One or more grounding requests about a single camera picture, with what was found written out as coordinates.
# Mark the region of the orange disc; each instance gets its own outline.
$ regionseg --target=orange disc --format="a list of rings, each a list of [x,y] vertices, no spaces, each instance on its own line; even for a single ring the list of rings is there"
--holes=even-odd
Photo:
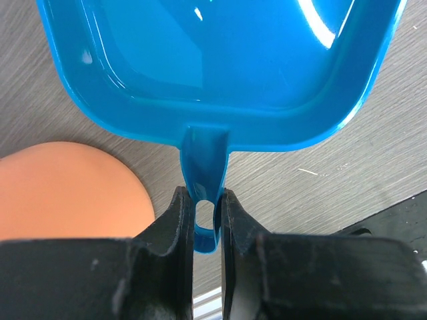
[[[0,239],[133,237],[153,221],[139,179],[96,148],[43,143],[0,160]]]

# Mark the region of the wooden table surface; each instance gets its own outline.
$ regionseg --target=wooden table surface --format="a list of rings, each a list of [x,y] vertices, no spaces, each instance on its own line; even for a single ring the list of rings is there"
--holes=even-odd
[[[96,146],[129,165],[157,215],[183,185],[178,150],[112,135],[71,102],[34,0],[2,0],[0,157],[57,140]],[[308,149],[233,153],[226,187],[271,231],[331,233],[427,189],[426,142],[427,1],[409,0],[380,76],[355,118]],[[209,215],[198,217],[202,225],[209,225]],[[194,294],[219,285],[219,252],[196,254]]]

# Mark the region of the white speck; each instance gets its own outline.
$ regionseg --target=white speck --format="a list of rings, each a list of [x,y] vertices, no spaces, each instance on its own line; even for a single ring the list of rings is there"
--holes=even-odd
[[[91,264],[91,271],[95,270],[96,266],[98,265],[99,260],[98,259],[94,259],[92,260],[92,264]]]
[[[301,169],[301,168],[298,168],[298,170],[303,171],[303,172],[306,172],[306,173],[310,173],[310,174],[312,174],[312,175],[318,175],[316,172],[313,172],[313,171],[308,171],[308,170]]]
[[[81,61],[86,65],[90,65],[92,63],[92,56],[88,50],[83,51],[83,54],[81,55]]]
[[[424,267],[424,270],[427,272],[427,260],[424,260],[421,262],[422,266]]]
[[[203,21],[203,17],[201,16],[201,12],[200,12],[199,8],[196,7],[194,9],[194,13],[195,13],[195,15],[197,15],[199,17],[200,21]]]
[[[123,303],[123,298],[125,297],[125,288],[126,280],[124,278],[120,279],[119,284],[117,285],[117,289],[113,294],[113,298],[111,299],[114,315],[119,314],[121,304]]]

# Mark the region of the glossy blue surface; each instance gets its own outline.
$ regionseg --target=glossy blue surface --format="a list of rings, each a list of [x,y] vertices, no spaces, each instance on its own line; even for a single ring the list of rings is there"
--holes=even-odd
[[[308,147],[354,116],[405,2],[37,0],[76,104],[181,149],[191,197],[213,203],[230,152]],[[197,228],[198,251],[215,249],[215,229]]]

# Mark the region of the hole in handle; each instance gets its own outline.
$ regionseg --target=hole in handle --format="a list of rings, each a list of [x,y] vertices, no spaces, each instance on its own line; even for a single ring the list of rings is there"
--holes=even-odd
[[[201,200],[195,206],[195,223],[205,229],[213,229],[215,205],[208,200]]]

